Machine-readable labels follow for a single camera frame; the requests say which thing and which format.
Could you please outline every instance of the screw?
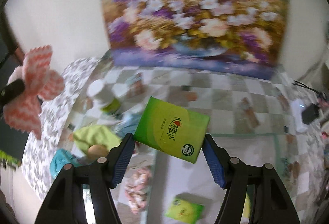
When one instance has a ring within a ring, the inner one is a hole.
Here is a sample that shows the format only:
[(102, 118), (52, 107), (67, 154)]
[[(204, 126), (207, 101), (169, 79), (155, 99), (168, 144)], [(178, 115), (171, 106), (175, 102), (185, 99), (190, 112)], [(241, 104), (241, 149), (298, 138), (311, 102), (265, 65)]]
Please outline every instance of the screw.
[(100, 157), (98, 158), (97, 162), (99, 162), (100, 164), (103, 164), (107, 161), (106, 157)]
[(230, 159), (230, 162), (231, 162), (232, 164), (238, 164), (238, 163), (239, 163), (239, 159), (236, 158), (236, 157), (232, 157), (232, 158)]
[(69, 170), (69, 169), (71, 169), (71, 167), (72, 167), (72, 164), (66, 164), (66, 165), (63, 166), (63, 168), (65, 170)]
[(272, 169), (272, 168), (273, 168), (273, 165), (270, 164), (270, 163), (266, 163), (266, 164), (265, 164), (265, 167), (266, 167), (267, 169)]

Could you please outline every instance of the green tissue pack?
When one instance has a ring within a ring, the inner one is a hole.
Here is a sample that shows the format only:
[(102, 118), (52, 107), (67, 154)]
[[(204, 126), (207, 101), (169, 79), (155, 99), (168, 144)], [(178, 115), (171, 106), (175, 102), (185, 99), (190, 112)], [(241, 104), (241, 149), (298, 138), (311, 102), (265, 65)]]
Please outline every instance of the green tissue pack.
[(166, 217), (188, 224), (195, 224), (200, 218), (203, 208), (203, 205), (193, 204), (175, 197), (166, 213)]
[(150, 97), (134, 140), (195, 163), (210, 117)]

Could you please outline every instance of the white wall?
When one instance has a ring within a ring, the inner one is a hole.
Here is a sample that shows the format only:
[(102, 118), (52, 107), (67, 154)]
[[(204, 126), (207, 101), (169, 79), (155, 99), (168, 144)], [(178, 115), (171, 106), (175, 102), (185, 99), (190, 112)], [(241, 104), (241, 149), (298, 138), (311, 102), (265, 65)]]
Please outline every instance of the white wall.
[[(326, 0), (291, 0), (281, 62), (293, 78), (315, 63), (324, 45)], [(51, 44), (52, 67), (102, 56), (108, 48), (99, 0), (9, 0), (9, 23), (23, 50)]]

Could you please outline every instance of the black handle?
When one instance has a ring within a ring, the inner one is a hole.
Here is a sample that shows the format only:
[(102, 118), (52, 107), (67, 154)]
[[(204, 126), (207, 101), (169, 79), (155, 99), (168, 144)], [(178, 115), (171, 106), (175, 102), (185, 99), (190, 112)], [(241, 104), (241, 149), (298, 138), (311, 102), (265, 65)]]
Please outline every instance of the black handle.
[(0, 91), (0, 107), (3, 107), (7, 103), (11, 102), (13, 99), (22, 94), (24, 90), (25, 85), (22, 79), (17, 79), (9, 85), (5, 86)]

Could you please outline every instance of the yellow object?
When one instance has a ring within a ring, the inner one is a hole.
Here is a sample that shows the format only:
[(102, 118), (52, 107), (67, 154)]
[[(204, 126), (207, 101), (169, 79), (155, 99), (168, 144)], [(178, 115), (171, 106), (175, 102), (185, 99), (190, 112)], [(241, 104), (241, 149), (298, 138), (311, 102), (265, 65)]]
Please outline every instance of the yellow object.
[(108, 151), (119, 146), (121, 139), (104, 125), (93, 125), (73, 132), (73, 139), (78, 148), (88, 155), (93, 145), (104, 145)]
[(200, 218), (203, 208), (203, 205), (193, 204), (175, 197), (171, 207), (166, 213), (166, 217), (188, 224), (195, 224)]
[(251, 203), (250, 203), (249, 196), (246, 194), (246, 199), (244, 201), (244, 208), (243, 208), (242, 216), (245, 218), (249, 218), (250, 211), (251, 211)]
[(119, 100), (117, 98), (113, 98), (112, 102), (101, 108), (101, 111), (108, 114), (108, 115), (113, 115), (116, 113), (116, 111), (119, 110), (119, 108), (121, 107), (121, 103), (119, 102)]

